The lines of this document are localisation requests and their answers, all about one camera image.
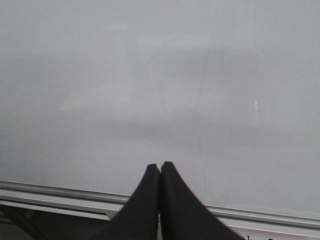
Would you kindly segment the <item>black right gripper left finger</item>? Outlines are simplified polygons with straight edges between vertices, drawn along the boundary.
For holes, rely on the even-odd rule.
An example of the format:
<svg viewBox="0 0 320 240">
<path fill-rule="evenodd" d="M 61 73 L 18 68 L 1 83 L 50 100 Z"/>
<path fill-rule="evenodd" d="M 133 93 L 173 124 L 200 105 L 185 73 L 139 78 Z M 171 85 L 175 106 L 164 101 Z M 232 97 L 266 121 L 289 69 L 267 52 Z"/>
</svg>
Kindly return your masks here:
<svg viewBox="0 0 320 240">
<path fill-rule="evenodd" d="M 137 188 L 93 240 L 155 240 L 158 233 L 160 171 L 149 164 Z"/>
</svg>

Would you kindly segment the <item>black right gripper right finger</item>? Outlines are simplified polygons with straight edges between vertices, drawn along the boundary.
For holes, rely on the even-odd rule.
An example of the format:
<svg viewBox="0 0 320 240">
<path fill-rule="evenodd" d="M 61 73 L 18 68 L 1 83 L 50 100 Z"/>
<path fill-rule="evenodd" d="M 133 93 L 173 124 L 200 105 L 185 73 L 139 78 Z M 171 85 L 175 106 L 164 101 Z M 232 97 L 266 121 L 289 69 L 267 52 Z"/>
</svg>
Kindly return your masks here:
<svg viewBox="0 0 320 240">
<path fill-rule="evenodd" d="M 159 210 L 164 240 L 243 239 L 205 208 L 169 161 L 161 167 Z"/>
</svg>

